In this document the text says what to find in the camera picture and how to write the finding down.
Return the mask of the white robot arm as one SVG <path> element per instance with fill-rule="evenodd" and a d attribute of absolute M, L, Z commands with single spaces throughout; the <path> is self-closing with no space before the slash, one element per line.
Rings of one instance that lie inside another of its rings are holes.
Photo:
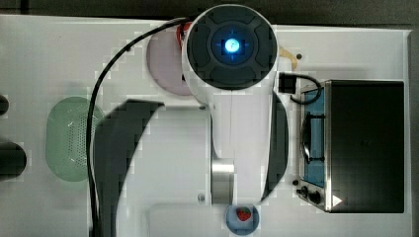
<path fill-rule="evenodd" d="M 274 91 L 279 49 L 270 22 L 247 6 L 214 6 L 188 29 L 183 74 L 210 112 L 214 203 L 259 204 L 287 169 L 288 118 Z"/>

